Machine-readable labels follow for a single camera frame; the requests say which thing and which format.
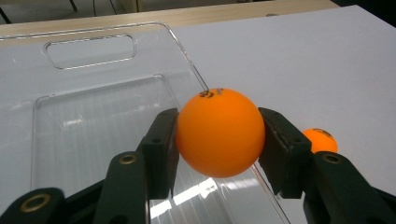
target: transparent container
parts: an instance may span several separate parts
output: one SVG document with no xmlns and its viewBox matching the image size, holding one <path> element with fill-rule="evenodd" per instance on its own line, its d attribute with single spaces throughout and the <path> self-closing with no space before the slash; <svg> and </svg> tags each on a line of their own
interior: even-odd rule
<svg viewBox="0 0 396 224">
<path fill-rule="evenodd" d="M 1 212 L 26 190 L 102 180 L 158 113 L 207 89 L 160 22 L 0 40 Z M 152 223 L 288 222 L 256 166 L 215 179 L 180 158 L 174 193 L 150 202 Z"/>
</svg>

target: orange ping pong ball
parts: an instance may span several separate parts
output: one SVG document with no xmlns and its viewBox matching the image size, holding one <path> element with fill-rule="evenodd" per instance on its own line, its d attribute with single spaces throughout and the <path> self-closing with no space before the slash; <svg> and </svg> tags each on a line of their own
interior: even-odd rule
<svg viewBox="0 0 396 224">
<path fill-rule="evenodd" d="M 243 94 L 211 89 L 193 96 L 177 118 L 176 143 L 184 160 L 212 177 L 244 172 L 262 152 L 259 109 Z"/>
<path fill-rule="evenodd" d="M 336 153 L 338 151 L 338 146 L 335 138 L 330 133 L 322 129 L 307 129 L 303 131 L 303 134 L 311 141 L 311 151 L 313 153 L 319 151 L 330 151 Z"/>
</svg>

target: orange ball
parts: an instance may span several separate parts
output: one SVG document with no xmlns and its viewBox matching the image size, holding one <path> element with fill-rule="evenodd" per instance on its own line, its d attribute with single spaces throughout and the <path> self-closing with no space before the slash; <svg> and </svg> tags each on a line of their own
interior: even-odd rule
<svg viewBox="0 0 396 224">
<path fill-rule="evenodd" d="M 303 134 L 311 141 L 311 151 L 313 153 L 319 151 L 330 151 L 336 153 L 338 151 L 338 146 L 335 138 L 330 133 L 322 129 L 307 129 L 303 131 Z"/>
<path fill-rule="evenodd" d="M 233 90 L 203 91 L 185 104 L 177 118 L 181 156 L 196 171 L 212 177 L 244 172 L 260 156 L 264 137 L 259 109 Z"/>
</svg>

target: white table surface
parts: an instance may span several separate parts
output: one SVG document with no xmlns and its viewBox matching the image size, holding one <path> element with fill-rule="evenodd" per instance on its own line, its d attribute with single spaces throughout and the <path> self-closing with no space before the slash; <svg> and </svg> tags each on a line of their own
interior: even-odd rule
<svg viewBox="0 0 396 224">
<path fill-rule="evenodd" d="M 396 29 L 360 7 L 182 27 L 209 87 L 232 88 L 297 128 L 336 138 L 368 182 L 396 194 Z M 305 223 L 303 200 L 280 200 Z"/>
</svg>

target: tray handle cutout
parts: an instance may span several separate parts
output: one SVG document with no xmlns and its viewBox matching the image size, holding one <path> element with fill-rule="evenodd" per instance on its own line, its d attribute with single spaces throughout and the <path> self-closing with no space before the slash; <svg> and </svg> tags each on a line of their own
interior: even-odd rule
<svg viewBox="0 0 396 224">
<path fill-rule="evenodd" d="M 50 41 L 44 54 L 52 66 L 66 70 L 131 60 L 136 43 L 128 34 Z"/>
</svg>

